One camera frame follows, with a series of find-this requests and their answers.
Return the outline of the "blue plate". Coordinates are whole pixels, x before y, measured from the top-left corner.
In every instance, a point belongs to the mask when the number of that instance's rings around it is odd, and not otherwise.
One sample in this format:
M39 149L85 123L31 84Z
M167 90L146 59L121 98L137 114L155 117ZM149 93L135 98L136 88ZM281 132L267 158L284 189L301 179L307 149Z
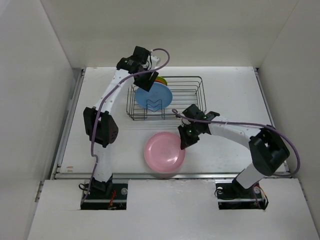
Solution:
M149 91L142 88L135 91L135 101L140 107L148 111L163 110L171 104L172 100L172 91L159 82L155 82Z

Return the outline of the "pink plate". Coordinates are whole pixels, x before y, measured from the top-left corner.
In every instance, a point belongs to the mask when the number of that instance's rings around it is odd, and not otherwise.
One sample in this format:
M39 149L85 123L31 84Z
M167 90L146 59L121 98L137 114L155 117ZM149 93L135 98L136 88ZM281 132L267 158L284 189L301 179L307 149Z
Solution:
M172 132L158 132L149 138L144 147L146 164L157 173L173 173L184 162L186 151L181 150L180 137Z

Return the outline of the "wire dish rack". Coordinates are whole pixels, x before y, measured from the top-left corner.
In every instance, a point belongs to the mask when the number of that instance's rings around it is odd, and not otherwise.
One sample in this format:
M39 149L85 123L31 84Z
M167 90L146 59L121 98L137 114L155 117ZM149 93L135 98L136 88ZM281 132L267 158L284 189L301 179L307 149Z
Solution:
M206 112L206 97L203 79L200 76L165 76L167 87L172 92L171 104L162 110L151 111L138 105L135 99L136 90L132 85L127 91L126 113L134 121L173 120L176 118L172 109L183 112L195 104L202 112Z

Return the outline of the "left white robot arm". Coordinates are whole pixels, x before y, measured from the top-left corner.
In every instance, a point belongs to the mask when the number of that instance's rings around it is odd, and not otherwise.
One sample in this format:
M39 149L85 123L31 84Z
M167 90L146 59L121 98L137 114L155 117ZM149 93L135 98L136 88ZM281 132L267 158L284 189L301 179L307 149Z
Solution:
M116 65L114 76L100 100L83 111L85 133L89 136L90 154L95 158L87 192L107 198L112 192L112 167L110 157L95 151L95 146L107 148L112 144L119 128L112 116L123 91L131 85L150 90L158 76L160 58L148 53L142 57L123 57Z

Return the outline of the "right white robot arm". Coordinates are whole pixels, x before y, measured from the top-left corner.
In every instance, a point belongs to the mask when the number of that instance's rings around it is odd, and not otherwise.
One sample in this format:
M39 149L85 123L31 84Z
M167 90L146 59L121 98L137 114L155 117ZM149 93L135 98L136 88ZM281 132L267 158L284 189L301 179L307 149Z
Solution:
M264 177L272 176L290 156L281 135L271 126L258 123L229 121L219 113L204 113L195 104L181 114L178 127L181 149L196 144L201 134L223 137L238 143L250 151L251 164L242 170L222 191L229 199L245 198Z

